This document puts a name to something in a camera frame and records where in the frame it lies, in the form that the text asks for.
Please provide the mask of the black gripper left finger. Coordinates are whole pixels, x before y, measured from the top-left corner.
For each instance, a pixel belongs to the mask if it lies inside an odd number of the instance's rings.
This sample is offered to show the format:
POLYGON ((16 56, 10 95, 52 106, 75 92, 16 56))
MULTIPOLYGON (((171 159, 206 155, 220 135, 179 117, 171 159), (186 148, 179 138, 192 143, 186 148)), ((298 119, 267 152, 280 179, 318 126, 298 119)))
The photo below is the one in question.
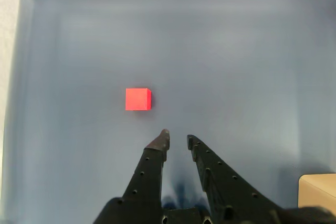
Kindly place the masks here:
POLYGON ((170 134, 163 129, 144 148, 123 196, 109 200, 94 223, 161 223, 162 170, 169 148, 170 134))

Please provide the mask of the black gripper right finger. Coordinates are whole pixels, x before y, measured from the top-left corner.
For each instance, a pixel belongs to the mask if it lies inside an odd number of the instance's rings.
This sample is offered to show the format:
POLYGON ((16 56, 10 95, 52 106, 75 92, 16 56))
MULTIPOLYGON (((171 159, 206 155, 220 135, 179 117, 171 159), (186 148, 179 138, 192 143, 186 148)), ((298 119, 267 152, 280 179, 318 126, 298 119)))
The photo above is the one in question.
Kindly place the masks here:
POLYGON ((244 180, 205 142, 187 136, 210 211, 201 210, 203 223, 288 223, 286 212, 244 180))

